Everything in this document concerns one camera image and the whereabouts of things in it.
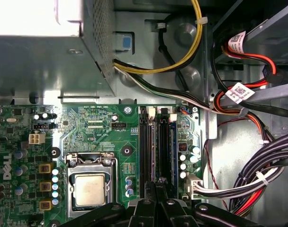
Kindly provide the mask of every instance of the white capacitor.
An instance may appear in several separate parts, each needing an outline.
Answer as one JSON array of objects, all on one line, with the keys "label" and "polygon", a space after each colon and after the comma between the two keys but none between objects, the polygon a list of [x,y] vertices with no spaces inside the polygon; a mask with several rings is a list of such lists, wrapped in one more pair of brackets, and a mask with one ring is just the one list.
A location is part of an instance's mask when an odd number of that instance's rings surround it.
[{"label": "white capacitor", "polygon": [[186,156],[185,155],[180,155],[180,161],[184,162],[186,160]]},{"label": "white capacitor", "polygon": [[42,114],[42,117],[43,117],[44,119],[46,119],[46,118],[48,117],[48,114],[47,114],[47,113],[43,113],[43,114]]},{"label": "white capacitor", "polygon": [[118,116],[117,115],[112,115],[111,119],[115,122],[118,120]]},{"label": "white capacitor", "polygon": [[180,178],[184,179],[186,177],[186,173],[185,172],[181,172],[180,173]]},{"label": "white capacitor", "polygon": [[55,191],[59,189],[59,186],[56,183],[54,183],[51,187]]},{"label": "white capacitor", "polygon": [[56,206],[56,205],[59,204],[59,201],[58,201],[57,199],[53,199],[53,200],[51,201],[51,203],[52,203],[54,206]]},{"label": "white capacitor", "polygon": [[59,181],[59,178],[57,176],[53,176],[51,180],[52,182],[57,183]]},{"label": "white capacitor", "polygon": [[181,169],[181,170],[185,170],[185,169],[186,169],[186,167],[187,167],[187,166],[186,166],[186,164],[185,164],[185,163],[182,163],[182,164],[180,165],[180,169]]},{"label": "white capacitor", "polygon": [[51,173],[52,173],[54,176],[57,176],[57,175],[59,174],[59,172],[60,172],[60,171],[59,171],[58,169],[53,169]]},{"label": "white capacitor", "polygon": [[54,198],[57,198],[59,196],[59,193],[54,191],[52,194],[51,194],[52,197]]},{"label": "white capacitor", "polygon": [[200,155],[201,154],[201,149],[199,147],[194,146],[191,149],[191,152],[194,153],[195,155]]},{"label": "white capacitor", "polygon": [[190,155],[189,161],[191,163],[197,163],[199,161],[199,159],[197,159],[194,155]]}]

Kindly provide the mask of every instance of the red wire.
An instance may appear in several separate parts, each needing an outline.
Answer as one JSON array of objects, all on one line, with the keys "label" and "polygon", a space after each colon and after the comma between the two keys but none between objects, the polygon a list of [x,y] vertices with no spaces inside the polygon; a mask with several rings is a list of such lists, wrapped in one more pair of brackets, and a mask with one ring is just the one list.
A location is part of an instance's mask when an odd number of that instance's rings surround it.
[{"label": "red wire", "polygon": [[242,213],[244,210],[246,210],[247,208],[249,208],[257,199],[258,197],[261,195],[263,189],[260,189],[259,191],[257,191],[257,193],[250,198],[250,200],[248,200],[243,207],[241,207],[240,210],[238,210],[235,214],[239,215],[240,213]]}]

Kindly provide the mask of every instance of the white cable tie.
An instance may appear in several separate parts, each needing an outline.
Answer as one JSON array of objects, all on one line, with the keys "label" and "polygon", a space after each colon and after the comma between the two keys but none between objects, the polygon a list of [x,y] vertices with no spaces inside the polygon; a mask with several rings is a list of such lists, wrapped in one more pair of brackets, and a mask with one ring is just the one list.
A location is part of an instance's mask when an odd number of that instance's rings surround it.
[{"label": "white cable tie", "polygon": [[207,24],[207,23],[208,23],[208,18],[207,17],[202,17],[199,20],[196,20],[196,24],[204,25],[204,24]]},{"label": "white cable tie", "polygon": [[260,144],[260,145],[264,145],[264,144],[268,144],[268,143],[270,143],[269,140],[260,140],[260,141],[259,141],[259,144]]},{"label": "white cable tie", "polygon": [[268,181],[266,180],[266,178],[265,178],[265,176],[264,176],[263,173],[261,173],[260,171],[257,171],[257,172],[256,172],[256,175],[257,175],[257,177],[258,177],[261,181],[263,181],[263,183],[264,183],[266,186],[269,184]]}]

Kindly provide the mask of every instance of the white label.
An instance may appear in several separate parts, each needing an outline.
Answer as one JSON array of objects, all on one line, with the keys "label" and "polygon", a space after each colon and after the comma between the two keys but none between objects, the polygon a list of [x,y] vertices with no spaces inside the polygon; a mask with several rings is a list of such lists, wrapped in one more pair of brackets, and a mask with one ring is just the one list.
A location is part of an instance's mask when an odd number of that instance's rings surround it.
[{"label": "white label", "polygon": [[246,31],[243,31],[237,35],[235,35],[234,37],[232,37],[229,41],[228,41],[228,46],[237,53],[244,53],[243,51],[243,40],[245,38],[245,34]]},{"label": "white label", "polygon": [[239,104],[243,100],[248,99],[254,94],[254,91],[250,90],[241,83],[236,83],[230,90],[228,90],[225,95],[233,100],[235,103]]}]

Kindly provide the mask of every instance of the mounting hole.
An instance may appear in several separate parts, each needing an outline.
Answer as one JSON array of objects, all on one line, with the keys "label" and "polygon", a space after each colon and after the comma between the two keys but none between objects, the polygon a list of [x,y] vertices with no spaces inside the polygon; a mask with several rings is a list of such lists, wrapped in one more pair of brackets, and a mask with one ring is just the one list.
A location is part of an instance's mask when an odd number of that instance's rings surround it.
[{"label": "mounting hole", "polygon": [[134,149],[129,145],[125,145],[121,148],[121,154],[125,157],[131,156],[133,152]]},{"label": "mounting hole", "polygon": [[61,151],[59,148],[53,147],[51,148],[51,158],[58,158],[61,155]]}]

